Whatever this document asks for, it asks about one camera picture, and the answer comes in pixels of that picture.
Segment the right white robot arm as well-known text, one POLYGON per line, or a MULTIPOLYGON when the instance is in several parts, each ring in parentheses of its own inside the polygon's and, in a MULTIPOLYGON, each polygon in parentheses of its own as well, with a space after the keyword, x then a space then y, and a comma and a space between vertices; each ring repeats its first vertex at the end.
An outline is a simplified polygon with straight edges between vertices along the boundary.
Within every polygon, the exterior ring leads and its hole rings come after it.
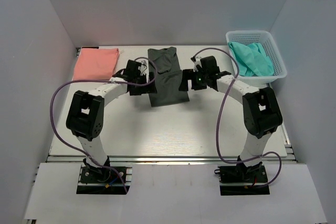
POLYGON ((270 137, 282 125, 281 111, 272 88, 257 88, 238 80, 237 76, 228 71, 220 71, 213 56, 191 58, 194 67, 184 69, 179 90, 188 91, 211 88, 223 93, 224 98, 219 109, 215 140, 219 140, 219 128, 224 104, 228 97, 239 102, 243 107, 243 123, 247 131, 245 145, 236 161, 224 159, 219 143, 216 143, 218 157, 226 164, 240 165, 238 177, 247 182, 256 175, 255 167, 259 167, 262 158, 276 152, 265 152, 270 137))

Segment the dark grey t-shirt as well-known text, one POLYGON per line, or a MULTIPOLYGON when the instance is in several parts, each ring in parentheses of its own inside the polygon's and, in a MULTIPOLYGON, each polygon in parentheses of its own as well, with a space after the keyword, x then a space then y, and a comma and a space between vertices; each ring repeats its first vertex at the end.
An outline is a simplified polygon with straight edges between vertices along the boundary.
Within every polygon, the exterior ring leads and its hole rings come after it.
POLYGON ((152 107, 174 105, 189 101, 188 93, 180 91, 182 70, 175 47, 148 49, 148 58, 156 67, 158 76, 155 78, 157 93, 150 93, 152 107))

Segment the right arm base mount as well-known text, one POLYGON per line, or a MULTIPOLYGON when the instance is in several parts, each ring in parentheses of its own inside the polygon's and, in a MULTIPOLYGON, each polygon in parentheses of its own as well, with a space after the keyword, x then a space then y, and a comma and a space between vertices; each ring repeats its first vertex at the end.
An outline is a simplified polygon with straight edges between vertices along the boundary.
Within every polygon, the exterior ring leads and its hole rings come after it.
POLYGON ((219 178, 221 196, 269 195, 268 177, 262 163, 245 169, 243 164, 219 166, 214 170, 219 178))

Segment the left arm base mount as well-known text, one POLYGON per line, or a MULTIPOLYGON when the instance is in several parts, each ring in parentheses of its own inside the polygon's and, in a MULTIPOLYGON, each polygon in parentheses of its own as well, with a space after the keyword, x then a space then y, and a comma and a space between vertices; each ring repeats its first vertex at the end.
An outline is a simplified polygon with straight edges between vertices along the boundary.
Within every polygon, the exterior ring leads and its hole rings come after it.
POLYGON ((118 172, 94 167, 83 159, 77 184, 77 195, 126 195, 131 185, 131 167, 115 166, 118 172))

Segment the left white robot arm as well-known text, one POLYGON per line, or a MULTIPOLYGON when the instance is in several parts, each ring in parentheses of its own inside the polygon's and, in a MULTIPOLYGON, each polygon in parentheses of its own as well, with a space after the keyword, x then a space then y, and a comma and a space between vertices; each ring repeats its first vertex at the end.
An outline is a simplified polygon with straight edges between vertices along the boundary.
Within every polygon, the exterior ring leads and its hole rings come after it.
POLYGON ((101 86, 90 91, 76 91, 71 101, 66 128, 80 142, 81 151, 86 155, 85 164, 94 167, 93 176, 101 182, 108 180, 111 175, 110 161, 100 139, 106 105, 127 93, 156 93, 157 67, 152 60, 147 59, 152 67, 150 69, 140 59, 146 58, 129 60, 127 66, 110 79, 96 80, 101 86))

